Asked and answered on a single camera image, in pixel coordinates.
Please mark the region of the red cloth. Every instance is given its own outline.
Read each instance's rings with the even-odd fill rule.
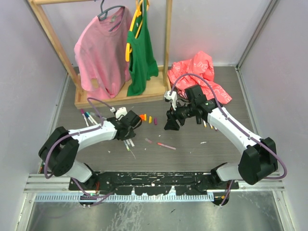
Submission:
[[[180,75],[186,73],[194,73],[204,78],[213,88],[218,101],[222,104],[227,104],[231,101],[231,96],[219,84],[213,82],[214,67],[212,57],[208,54],[204,53],[203,51],[199,51],[193,59],[174,62],[172,64],[171,70],[168,71],[170,82],[174,84]],[[184,76],[177,82],[176,88],[178,89],[179,95],[183,96],[185,93],[184,90],[195,84],[199,84],[201,86],[201,89],[208,100],[214,98],[210,88],[208,88],[208,86],[202,80],[195,76]]]

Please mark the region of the yellow hanger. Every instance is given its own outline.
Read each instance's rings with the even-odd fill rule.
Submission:
[[[142,15],[142,11],[141,11],[141,4],[142,3],[143,3],[143,0],[140,0],[140,2],[138,2],[138,0],[136,0],[136,11],[134,13],[133,19],[132,19],[131,24],[130,24],[130,28],[129,28],[130,31],[133,31],[136,18],[138,18],[140,15]],[[149,0],[147,0],[147,6],[146,6],[146,10],[147,11],[149,9],[149,6],[150,6],[150,3],[149,3]],[[143,22],[143,19],[140,22],[140,25],[138,27],[137,33],[135,35],[135,38],[137,38],[139,33],[140,33],[140,30],[141,30],[141,27],[142,27],[142,22]],[[126,60],[126,62],[129,62],[129,54],[131,52],[132,52],[132,49],[130,47],[130,44],[127,43],[126,44],[126,51],[125,51],[125,60]]]

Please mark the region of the clothes rack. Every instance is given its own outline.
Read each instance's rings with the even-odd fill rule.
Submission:
[[[71,3],[80,1],[93,1],[93,0],[28,0],[34,14],[36,15],[38,21],[43,27],[46,35],[48,36],[51,44],[53,45],[56,53],[58,54],[61,62],[66,68],[69,76],[71,77],[73,83],[76,86],[75,94],[75,106],[77,108],[89,108],[90,105],[87,101],[87,92],[81,87],[80,76],[74,70],[69,58],[67,57],[61,42],[58,39],[54,29],[52,28],[48,17],[46,16],[42,5],[47,4],[58,4],[58,3]],[[122,87],[120,93],[112,99],[105,100],[107,103],[112,105],[127,104],[127,103],[140,103],[140,102],[150,102],[161,100],[165,91],[170,90],[170,82],[167,76],[168,71],[168,61],[169,61],[169,45],[170,45],[170,29],[171,29],[171,10],[172,10],[172,0],[166,0],[166,28],[165,28],[165,47],[164,47],[164,65],[159,65],[158,77],[151,78],[147,82],[146,89],[142,95],[129,96],[127,97],[127,90],[131,84],[131,80],[126,82]]]

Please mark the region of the white wall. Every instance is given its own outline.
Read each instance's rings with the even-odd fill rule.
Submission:
[[[26,1],[0,8],[0,224],[12,231],[29,173],[39,167],[65,70]]]
[[[216,65],[237,64],[270,0],[175,0],[172,7],[170,64],[203,50]],[[74,45],[98,15],[101,1],[45,5],[44,9],[70,61]],[[126,5],[134,14],[135,0],[106,0],[103,9]],[[151,0],[148,14],[154,56],[164,63],[166,0]]]
[[[242,67],[257,127],[276,141],[298,230],[307,230],[308,2],[283,0]]]
[[[170,61],[203,50],[214,65],[236,65],[269,0],[176,0],[172,7]]]

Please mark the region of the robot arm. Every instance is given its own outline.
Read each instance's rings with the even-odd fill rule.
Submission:
[[[76,130],[66,130],[64,127],[55,129],[39,151],[39,156],[43,161],[46,161],[49,150],[57,140],[68,134],[76,135],[63,140],[52,151],[48,168],[54,176],[59,177],[66,174],[83,183],[86,188],[91,188],[95,184],[96,174],[88,165],[75,160],[77,152],[102,141],[131,139],[136,135],[134,129],[141,125],[141,118],[133,111],[127,113],[125,107],[119,108],[114,113],[115,117],[108,118],[102,126],[99,124]],[[82,133],[97,126],[101,127]]]
[[[180,125],[184,125],[185,119],[195,116],[218,128],[242,153],[239,164],[224,163],[211,170],[215,184],[243,179],[253,185],[278,169],[277,160],[263,147],[239,131],[221,112],[214,99],[206,99],[199,85],[187,88],[185,93],[189,102],[185,106],[177,102],[178,98],[175,92],[168,91],[165,93],[165,101],[171,103],[171,108],[167,111],[165,130],[179,130]],[[275,142],[271,138],[262,139],[234,119],[226,108],[222,107],[222,110],[250,137],[254,137],[276,152]]]

